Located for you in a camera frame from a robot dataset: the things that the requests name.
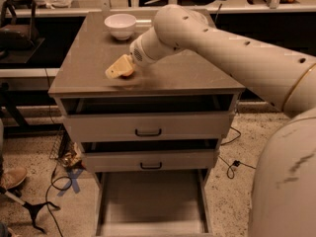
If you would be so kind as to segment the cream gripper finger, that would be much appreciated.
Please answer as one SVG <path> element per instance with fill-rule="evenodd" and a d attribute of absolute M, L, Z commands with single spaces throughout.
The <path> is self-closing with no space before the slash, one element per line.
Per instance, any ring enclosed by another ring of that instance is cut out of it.
<path fill-rule="evenodd" d="M 110 79 L 119 78 L 121 70 L 125 67 L 133 67 L 134 63 L 130 55 L 122 55 L 116 62 L 114 62 L 105 72 L 106 76 Z"/>

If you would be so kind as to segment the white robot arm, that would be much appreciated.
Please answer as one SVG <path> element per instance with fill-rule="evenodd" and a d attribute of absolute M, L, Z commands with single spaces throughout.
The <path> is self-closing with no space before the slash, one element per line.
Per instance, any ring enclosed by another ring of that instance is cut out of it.
<path fill-rule="evenodd" d="M 198 12 L 162 7 L 106 74 L 118 78 L 189 49 L 290 120 L 268 140 L 252 189 L 249 237 L 316 237 L 316 58 L 211 27 Z"/>

